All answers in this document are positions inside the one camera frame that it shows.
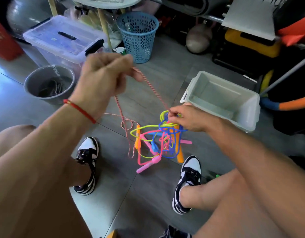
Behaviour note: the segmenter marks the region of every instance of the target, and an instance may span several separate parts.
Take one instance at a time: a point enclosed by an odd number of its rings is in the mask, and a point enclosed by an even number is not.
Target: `storage box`
[[[190,102],[246,132],[254,131],[259,119],[258,93],[204,71],[191,80],[180,102]]]
[[[23,37],[50,64],[71,68],[77,78],[86,55],[96,52],[107,41],[102,31],[60,15],[39,23],[25,32]]]

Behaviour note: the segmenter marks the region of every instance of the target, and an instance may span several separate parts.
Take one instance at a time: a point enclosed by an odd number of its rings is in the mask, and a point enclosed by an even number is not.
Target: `hand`
[[[126,89],[126,75],[137,81],[142,76],[132,70],[131,55],[118,53],[94,53],[87,56],[80,79],[69,98],[94,119],[105,112],[111,96]]]
[[[220,118],[194,107],[190,103],[170,108],[169,121],[194,132],[209,132],[220,124]]]

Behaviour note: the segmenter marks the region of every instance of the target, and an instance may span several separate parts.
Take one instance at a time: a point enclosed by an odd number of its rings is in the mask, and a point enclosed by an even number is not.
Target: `blue basket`
[[[116,23],[122,32],[126,52],[134,57],[134,63],[147,62],[159,27],[158,19],[143,12],[128,12],[120,15]]]

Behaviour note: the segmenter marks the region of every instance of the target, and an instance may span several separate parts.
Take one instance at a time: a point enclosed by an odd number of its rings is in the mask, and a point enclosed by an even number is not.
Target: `red bracelet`
[[[93,124],[96,124],[96,120],[93,119],[93,117],[91,115],[89,115],[84,109],[80,108],[78,105],[76,105],[75,103],[72,103],[70,100],[68,99],[64,99],[63,103],[67,103],[70,104],[73,108],[77,109],[78,111],[80,111],[85,117],[87,117],[89,120],[91,120],[91,122]]]

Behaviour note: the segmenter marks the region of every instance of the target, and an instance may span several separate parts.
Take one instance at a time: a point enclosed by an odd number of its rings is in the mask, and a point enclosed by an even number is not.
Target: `gray bowl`
[[[56,74],[55,69],[58,71],[60,76],[66,77],[64,91],[58,95],[51,96],[51,97],[39,97],[39,91],[41,89],[41,85],[46,82],[47,80],[51,80],[57,78],[58,74]],[[44,100],[50,104],[61,105],[64,99],[68,99],[75,87],[75,75],[74,72],[66,67],[60,65],[48,65],[45,67],[41,67],[33,71],[29,76],[26,78],[23,84],[23,88],[26,93],[36,99]]]

